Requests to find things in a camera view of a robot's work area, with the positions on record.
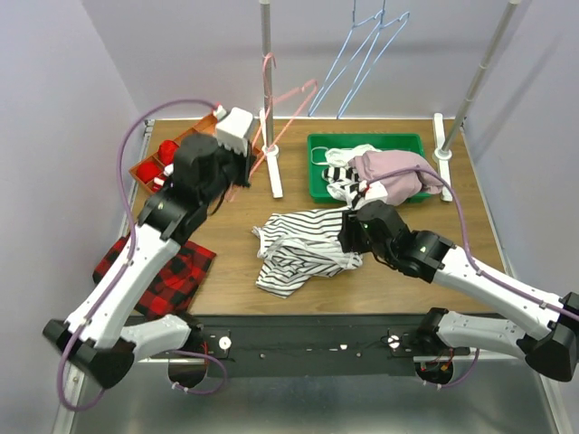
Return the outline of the thin striped tank top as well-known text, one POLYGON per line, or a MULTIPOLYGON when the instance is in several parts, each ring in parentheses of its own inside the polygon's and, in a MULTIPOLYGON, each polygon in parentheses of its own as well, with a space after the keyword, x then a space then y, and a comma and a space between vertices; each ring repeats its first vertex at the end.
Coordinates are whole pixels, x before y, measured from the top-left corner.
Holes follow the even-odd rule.
POLYGON ((342 251, 338 234, 342 208, 274 213, 252 228, 262 260, 255 285, 272 295, 290 297, 310 278, 333 278, 363 265, 358 253, 342 251))

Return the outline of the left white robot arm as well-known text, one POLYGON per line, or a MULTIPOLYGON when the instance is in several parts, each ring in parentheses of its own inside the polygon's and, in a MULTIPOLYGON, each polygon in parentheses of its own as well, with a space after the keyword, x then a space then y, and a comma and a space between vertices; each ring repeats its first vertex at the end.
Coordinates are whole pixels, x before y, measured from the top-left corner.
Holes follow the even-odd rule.
POLYGON ((150 195, 130 238, 87 299, 44 337, 102 389, 117 385, 132 365, 167 351, 194 355, 201 343, 188 314, 128 326, 128 317, 159 271, 205 222, 209 207, 233 185, 247 186, 254 156, 250 140, 223 133, 184 138, 174 170, 150 195))

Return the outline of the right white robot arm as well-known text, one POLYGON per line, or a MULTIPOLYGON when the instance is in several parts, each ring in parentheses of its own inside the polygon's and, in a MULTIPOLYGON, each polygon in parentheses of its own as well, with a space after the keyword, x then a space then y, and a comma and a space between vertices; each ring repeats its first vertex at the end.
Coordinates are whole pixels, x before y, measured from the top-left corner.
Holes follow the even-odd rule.
POLYGON ((379 201, 342 214, 338 240, 345 252, 371 253, 409 278, 474 297, 498 317, 433 308, 417 329, 427 354, 471 347, 506 354, 537 373, 570 382, 578 364, 578 296, 533 288, 474 259, 466 246, 433 231, 412 231, 392 205, 379 201))

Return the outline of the wide striped garment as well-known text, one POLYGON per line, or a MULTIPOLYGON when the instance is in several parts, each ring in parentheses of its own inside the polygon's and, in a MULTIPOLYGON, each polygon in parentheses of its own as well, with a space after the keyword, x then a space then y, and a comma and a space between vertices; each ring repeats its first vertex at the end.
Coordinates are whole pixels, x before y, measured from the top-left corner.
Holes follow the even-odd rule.
POLYGON ((327 183, 329 195, 351 209, 364 204, 367 182, 349 162, 368 151, 376 151, 376 148, 370 144, 351 148, 315 146, 310 151, 311 163, 323 167, 321 178, 327 183))

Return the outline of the upper red sock ball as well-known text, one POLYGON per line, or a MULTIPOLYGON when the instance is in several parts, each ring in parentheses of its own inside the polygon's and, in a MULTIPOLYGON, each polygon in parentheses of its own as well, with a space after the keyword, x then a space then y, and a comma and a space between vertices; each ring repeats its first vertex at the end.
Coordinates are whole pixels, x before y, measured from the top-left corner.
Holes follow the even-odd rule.
POLYGON ((173 140, 164 140, 157 151, 157 157, 162 165, 171 165, 174 162, 179 145, 173 140))

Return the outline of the red sock ball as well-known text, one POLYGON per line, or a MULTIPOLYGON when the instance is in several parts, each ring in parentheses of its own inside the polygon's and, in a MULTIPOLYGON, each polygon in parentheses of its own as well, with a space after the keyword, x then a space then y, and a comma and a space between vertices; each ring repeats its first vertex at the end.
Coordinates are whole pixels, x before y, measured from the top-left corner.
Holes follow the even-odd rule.
POLYGON ((171 165, 174 162, 179 145, 173 140, 164 140, 157 151, 157 157, 162 165, 171 165))
POLYGON ((135 175, 142 183, 147 184, 163 173, 164 169, 155 161, 145 161, 138 165, 135 175))

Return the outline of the red white striped sock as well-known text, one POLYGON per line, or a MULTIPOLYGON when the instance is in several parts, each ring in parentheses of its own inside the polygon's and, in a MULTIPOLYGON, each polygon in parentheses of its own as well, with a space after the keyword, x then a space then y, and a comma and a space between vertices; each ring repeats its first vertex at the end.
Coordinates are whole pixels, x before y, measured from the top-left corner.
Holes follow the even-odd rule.
POLYGON ((153 183, 151 190, 155 193, 159 191, 167 182, 169 177, 174 172, 174 165, 167 165, 164 167, 163 172, 153 178, 153 183))

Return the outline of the orange compartment tray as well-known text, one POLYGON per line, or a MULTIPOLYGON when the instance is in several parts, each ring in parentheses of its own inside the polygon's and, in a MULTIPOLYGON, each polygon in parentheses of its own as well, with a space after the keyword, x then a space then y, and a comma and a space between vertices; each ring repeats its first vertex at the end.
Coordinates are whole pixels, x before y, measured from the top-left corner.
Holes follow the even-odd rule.
MULTIPOLYGON (((185 137, 187 137, 187 136, 189 136, 189 135, 192 135, 192 134, 194 134, 194 133, 202 133, 202 134, 206 134, 206 135, 210 135, 210 136, 213 136, 213 137, 214 137, 214 130, 215 130, 215 124, 216 124, 216 123, 217 123, 217 120, 216 120, 214 114, 207 115, 207 116, 205 116, 204 118, 202 118, 201 120, 199 120, 198 122, 196 122, 195 124, 193 124, 190 128, 188 128, 187 130, 185 130, 185 131, 184 131, 183 133, 181 133, 179 136, 177 136, 177 137, 175 137, 175 138, 173 138, 173 139, 166 139, 166 140, 173 140, 173 141, 175 141, 175 142, 180 146, 181 141, 182 141, 185 137)), ((254 129, 256 128, 256 126, 257 126, 257 119, 255 118, 254 127, 253 127, 253 129, 252 129, 252 132, 254 131, 254 129)), ((253 165, 254 165, 254 162, 256 161, 256 155, 254 154, 254 151, 253 151, 253 149, 252 149, 251 133, 250 133, 250 136, 249 136, 249 149, 248 149, 248 151, 249 151, 249 153, 252 154, 252 166, 253 166, 253 165)), ((162 165, 162 163, 159 161, 159 159, 158 159, 158 157, 157 157, 157 151, 156 151, 155 153, 151 154, 150 156, 146 157, 146 158, 143 159, 141 162, 139 162, 138 164, 134 165, 133 167, 131 167, 131 168, 129 169, 129 174, 134 178, 135 181, 137 181, 138 186, 141 187, 142 189, 144 189, 144 191, 145 191, 147 194, 149 194, 149 195, 151 195, 151 194, 157 194, 157 193, 159 193, 159 192, 161 192, 161 191, 163 191, 163 190, 171 190, 171 176, 170 176, 169 179, 167 180, 166 184, 165 184, 159 191, 157 191, 157 192, 154 193, 154 192, 151 190, 153 180, 152 180, 151 182, 147 183, 147 184, 144 184, 144 183, 142 183, 140 180, 138 180, 137 177, 136 177, 136 175, 135 175, 135 172, 136 172, 136 169, 137 169, 138 165, 139 165, 140 163, 142 163, 142 162, 145 162, 145 161, 151 161, 151 160, 153 160, 153 161, 155 161, 158 165, 160 165, 160 166, 164 169, 164 167, 165 167, 166 165, 162 165)), ((250 182, 250 177, 251 177, 251 170, 252 170, 252 167, 251 167, 250 172, 249 172, 249 182, 250 182)))

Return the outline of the lower red sock ball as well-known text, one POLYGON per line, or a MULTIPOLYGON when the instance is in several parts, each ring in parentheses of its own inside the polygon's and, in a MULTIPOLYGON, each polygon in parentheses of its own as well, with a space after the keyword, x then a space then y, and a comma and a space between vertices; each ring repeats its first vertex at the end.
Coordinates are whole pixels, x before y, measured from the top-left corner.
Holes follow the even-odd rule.
POLYGON ((147 184, 163 173, 164 169, 155 161, 145 161, 138 165, 135 175, 142 183, 147 184))

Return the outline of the left white rack foot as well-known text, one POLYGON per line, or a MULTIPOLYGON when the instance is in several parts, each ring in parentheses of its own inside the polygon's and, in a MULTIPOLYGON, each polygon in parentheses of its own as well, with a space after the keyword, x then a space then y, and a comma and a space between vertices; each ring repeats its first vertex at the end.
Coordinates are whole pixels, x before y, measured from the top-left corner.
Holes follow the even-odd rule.
POLYGON ((272 197, 274 199, 281 199, 283 197, 283 189, 278 165, 279 148, 277 145, 273 144, 272 135, 267 129, 266 110, 264 108, 260 109, 259 117, 261 122, 261 136, 263 140, 261 151, 267 162, 272 197))

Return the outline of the white rack foot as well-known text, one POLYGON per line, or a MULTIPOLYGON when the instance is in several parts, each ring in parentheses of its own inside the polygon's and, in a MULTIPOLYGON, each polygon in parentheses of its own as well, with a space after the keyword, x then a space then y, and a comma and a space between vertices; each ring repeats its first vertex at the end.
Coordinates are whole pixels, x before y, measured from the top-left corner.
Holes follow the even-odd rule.
POLYGON ((445 143, 445 130, 442 113, 434 113, 432 117, 433 135, 435 141, 435 148, 433 151, 433 159, 437 164, 438 174, 445 182, 441 190, 441 199, 444 202, 451 202, 452 195, 447 185, 451 184, 450 160, 451 151, 443 150, 445 143))
POLYGON ((267 129, 266 110, 264 108, 260 109, 259 117, 261 122, 261 136, 263 140, 261 151, 267 162, 272 197, 274 199, 281 199, 283 197, 283 189, 278 165, 279 148, 277 145, 273 144, 272 135, 267 129))

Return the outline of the green plastic bin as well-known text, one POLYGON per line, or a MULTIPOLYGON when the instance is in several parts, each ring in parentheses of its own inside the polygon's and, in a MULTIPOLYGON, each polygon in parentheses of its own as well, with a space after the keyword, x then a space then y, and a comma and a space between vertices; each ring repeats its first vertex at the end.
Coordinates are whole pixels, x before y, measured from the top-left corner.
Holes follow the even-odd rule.
POLYGON ((403 150, 426 157, 422 140, 411 133, 314 133, 308 143, 308 189, 314 203, 337 203, 327 191, 322 172, 327 168, 329 149, 350 149, 371 145, 379 151, 403 150))

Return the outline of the right white rack foot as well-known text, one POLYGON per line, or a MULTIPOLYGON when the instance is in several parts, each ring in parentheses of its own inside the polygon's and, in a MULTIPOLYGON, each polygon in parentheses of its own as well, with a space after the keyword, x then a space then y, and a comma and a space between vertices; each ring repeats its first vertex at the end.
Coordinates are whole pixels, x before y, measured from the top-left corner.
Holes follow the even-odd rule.
POLYGON ((447 185, 451 184, 450 160, 451 151, 443 150, 445 143, 445 130, 442 113, 434 113, 432 117, 433 135, 435 141, 435 148, 433 151, 433 159, 437 164, 438 174, 445 182, 441 190, 441 199, 444 202, 451 202, 452 195, 447 185))

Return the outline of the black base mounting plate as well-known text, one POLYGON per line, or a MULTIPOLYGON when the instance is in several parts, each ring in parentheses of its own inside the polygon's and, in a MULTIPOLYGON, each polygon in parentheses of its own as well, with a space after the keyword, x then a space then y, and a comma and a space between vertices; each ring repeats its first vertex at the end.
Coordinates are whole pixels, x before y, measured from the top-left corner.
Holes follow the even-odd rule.
POLYGON ((423 317, 406 314, 188 316, 193 331, 183 350, 206 352, 230 377, 388 374, 412 376, 415 358, 442 361, 467 355, 421 330, 423 317))

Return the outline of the red black plaid shirt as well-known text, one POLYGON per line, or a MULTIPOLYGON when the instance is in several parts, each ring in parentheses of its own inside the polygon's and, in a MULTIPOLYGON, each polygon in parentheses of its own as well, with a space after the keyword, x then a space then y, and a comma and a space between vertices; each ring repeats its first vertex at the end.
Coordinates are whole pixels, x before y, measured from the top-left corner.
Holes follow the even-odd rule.
POLYGON ((184 313, 215 258, 215 252, 188 241, 154 276, 134 309, 148 320, 184 313))

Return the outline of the left metal rack pole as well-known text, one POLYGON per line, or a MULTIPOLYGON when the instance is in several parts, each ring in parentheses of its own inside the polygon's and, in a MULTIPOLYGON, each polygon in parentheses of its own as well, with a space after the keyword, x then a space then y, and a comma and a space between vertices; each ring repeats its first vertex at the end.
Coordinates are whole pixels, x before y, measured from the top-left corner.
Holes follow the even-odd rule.
POLYGON ((265 110, 265 138, 264 145, 269 148, 273 141, 273 96, 272 96, 272 50, 271 50, 271 1, 260 0, 261 14, 261 53, 263 58, 263 103, 265 110))

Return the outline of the metal rack pole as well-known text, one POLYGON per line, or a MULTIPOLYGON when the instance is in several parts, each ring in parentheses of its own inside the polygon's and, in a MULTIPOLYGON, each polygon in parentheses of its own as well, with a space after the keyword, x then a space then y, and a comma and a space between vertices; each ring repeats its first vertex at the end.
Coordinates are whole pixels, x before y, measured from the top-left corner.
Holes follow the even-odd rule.
POLYGON ((465 93, 464 99, 462 100, 461 104, 459 105, 459 109, 456 113, 455 119, 452 123, 451 130, 449 134, 445 137, 445 141, 443 142, 440 150, 444 156, 448 155, 451 151, 451 145, 457 136, 460 126, 462 125, 463 121, 468 115, 470 110, 471 104, 476 99, 480 85, 485 77, 489 65, 492 62, 492 59, 497 51, 497 48, 506 33, 506 30, 510 24, 511 19, 513 18, 517 7, 520 5, 520 0, 509 0, 506 3, 506 7, 498 21, 497 27, 492 34, 489 44, 479 61, 479 65, 475 70, 474 76, 470 82, 470 85, 465 93))
POLYGON ((273 96, 272 96, 272 50, 271 50, 271 1, 260 0, 261 14, 261 53, 263 58, 263 103, 265 110, 265 138, 264 145, 269 148, 273 141, 273 96))

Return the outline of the right metal rack pole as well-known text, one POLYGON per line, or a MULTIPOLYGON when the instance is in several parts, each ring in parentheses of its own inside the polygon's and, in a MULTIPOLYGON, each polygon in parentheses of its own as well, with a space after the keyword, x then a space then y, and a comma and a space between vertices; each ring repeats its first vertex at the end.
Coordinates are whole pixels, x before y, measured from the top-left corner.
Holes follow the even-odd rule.
POLYGON ((506 7, 498 21, 497 27, 492 34, 489 44, 479 61, 479 65, 475 70, 474 76, 470 82, 470 85, 465 93, 464 99, 462 100, 461 104, 459 105, 459 109, 456 113, 455 119, 452 123, 451 130, 449 134, 445 137, 445 141, 443 142, 440 150, 444 156, 448 155, 451 151, 451 145, 457 136, 460 126, 462 125, 463 121, 468 115, 470 110, 471 104, 476 99, 480 85, 485 77, 489 65, 492 62, 492 59, 497 51, 497 48, 506 33, 506 30, 510 24, 511 19, 513 18, 517 7, 520 5, 520 0, 509 0, 506 3, 506 7))

